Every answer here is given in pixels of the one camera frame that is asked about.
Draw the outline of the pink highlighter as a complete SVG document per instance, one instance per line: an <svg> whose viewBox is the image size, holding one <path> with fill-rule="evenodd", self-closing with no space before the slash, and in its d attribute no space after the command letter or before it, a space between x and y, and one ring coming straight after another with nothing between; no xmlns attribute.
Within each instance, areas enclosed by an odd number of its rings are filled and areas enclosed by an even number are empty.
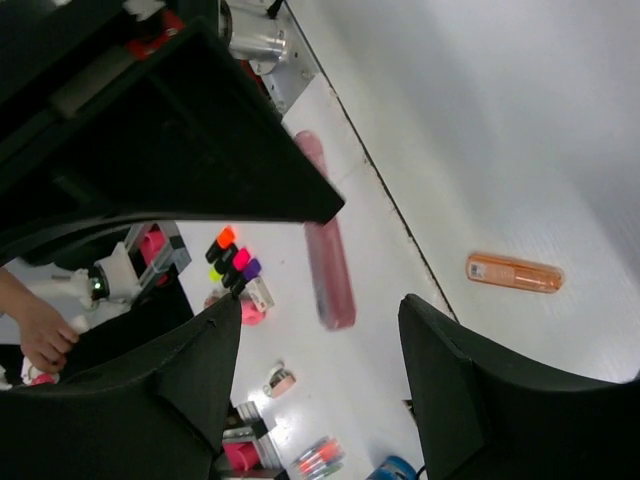
<svg viewBox="0 0 640 480"><path fill-rule="evenodd" d="M356 304L338 219L305 223L304 231L321 324L328 331L353 327Z"/></svg>

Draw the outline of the blue patterned tape roll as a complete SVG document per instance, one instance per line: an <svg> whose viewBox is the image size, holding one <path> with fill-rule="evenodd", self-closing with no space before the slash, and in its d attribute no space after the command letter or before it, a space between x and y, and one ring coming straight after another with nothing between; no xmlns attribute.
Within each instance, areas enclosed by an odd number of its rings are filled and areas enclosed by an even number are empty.
<svg viewBox="0 0 640 480"><path fill-rule="evenodd" d="M390 455L378 465L367 480L415 480L417 472L414 467L399 456Z"/></svg>

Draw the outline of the pack of coloured pens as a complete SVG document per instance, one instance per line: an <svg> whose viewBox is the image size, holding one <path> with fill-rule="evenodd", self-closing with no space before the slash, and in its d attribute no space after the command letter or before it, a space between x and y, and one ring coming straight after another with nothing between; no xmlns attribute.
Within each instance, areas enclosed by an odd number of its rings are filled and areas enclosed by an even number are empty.
<svg viewBox="0 0 640 480"><path fill-rule="evenodd" d="M305 450L292 466L302 479L323 479L343 467L344 456L335 438L324 437Z"/></svg>

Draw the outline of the orange highlighter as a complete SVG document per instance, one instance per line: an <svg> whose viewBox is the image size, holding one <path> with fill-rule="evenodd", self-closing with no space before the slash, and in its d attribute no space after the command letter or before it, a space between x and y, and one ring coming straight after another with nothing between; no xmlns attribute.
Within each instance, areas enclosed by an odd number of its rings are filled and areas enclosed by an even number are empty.
<svg viewBox="0 0 640 480"><path fill-rule="evenodd" d="M556 293L564 284L558 267L480 252L468 256L465 273L474 282L544 294Z"/></svg>

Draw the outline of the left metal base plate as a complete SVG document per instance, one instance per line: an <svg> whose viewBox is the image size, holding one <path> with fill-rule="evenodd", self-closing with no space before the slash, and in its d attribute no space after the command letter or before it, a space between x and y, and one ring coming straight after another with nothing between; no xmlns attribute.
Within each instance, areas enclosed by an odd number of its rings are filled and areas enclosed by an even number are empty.
<svg viewBox="0 0 640 480"><path fill-rule="evenodd" d="M281 115L320 71L286 1L221 1L219 35Z"/></svg>

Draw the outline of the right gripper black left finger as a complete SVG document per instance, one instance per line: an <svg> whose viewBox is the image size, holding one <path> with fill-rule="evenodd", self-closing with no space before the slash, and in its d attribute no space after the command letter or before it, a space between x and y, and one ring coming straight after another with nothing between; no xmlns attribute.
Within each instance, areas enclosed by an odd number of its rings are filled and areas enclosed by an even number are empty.
<svg viewBox="0 0 640 480"><path fill-rule="evenodd" d="M208 478L240 330L240 302L226 295L114 360L2 392L2 478Z"/></svg>

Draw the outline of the bundle of black highlighters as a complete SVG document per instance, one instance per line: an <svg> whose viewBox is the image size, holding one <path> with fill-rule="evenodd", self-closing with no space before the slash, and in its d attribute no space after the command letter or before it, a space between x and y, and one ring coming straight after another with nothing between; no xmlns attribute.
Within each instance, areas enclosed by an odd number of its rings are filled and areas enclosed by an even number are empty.
<svg viewBox="0 0 640 480"><path fill-rule="evenodd" d="M259 277L262 265L246 247L239 247L236 240L233 228L224 227L207 249L205 259L210 266L210 280L239 297L249 283Z"/></svg>

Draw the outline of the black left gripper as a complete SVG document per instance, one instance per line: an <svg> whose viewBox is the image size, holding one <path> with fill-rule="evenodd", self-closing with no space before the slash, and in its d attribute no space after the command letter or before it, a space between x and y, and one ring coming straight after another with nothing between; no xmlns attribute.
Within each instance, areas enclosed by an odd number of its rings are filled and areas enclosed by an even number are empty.
<svg viewBox="0 0 640 480"><path fill-rule="evenodd" d="M215 1L1 5L1 259L159 220L332 220L344 201L218 33Z"/></svg>

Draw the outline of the pink tape roll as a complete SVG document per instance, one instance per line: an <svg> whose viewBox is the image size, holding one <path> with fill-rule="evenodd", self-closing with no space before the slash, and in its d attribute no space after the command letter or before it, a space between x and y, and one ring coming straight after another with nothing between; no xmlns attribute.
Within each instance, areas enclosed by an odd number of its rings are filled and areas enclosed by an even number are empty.
<svg viewBox="0 0 640 480"><path fill-rule="evenodd" d="M212 291L203 303L206 309L222 299L226 292L222 290ZM275 306L273 298L269 295L243 293L240 295L241 323L245 326L256 326L267 316L267 312Z"/></svg>

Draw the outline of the person's hand in background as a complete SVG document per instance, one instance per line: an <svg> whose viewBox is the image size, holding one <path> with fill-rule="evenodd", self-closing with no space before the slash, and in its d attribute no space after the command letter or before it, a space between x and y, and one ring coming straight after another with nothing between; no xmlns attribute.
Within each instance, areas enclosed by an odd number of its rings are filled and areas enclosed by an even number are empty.
<svg viewBox="0 0 640 480"><path fill-rule="evenodd" d="M79 335L49 303L1 268L1 313L18 325L21 351L38 370L59 373Z"/></svg>

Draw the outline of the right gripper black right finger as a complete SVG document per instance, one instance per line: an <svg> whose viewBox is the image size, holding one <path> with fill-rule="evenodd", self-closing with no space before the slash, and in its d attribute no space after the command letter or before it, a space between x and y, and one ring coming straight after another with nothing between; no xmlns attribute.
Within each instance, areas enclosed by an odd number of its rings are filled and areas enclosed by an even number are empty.
<svg viewBox="0 0 640 480"><path fill-rule="evenodd" d="M398 323L428 478L638 478L638 380L542 364L414 294Z"/></svg>

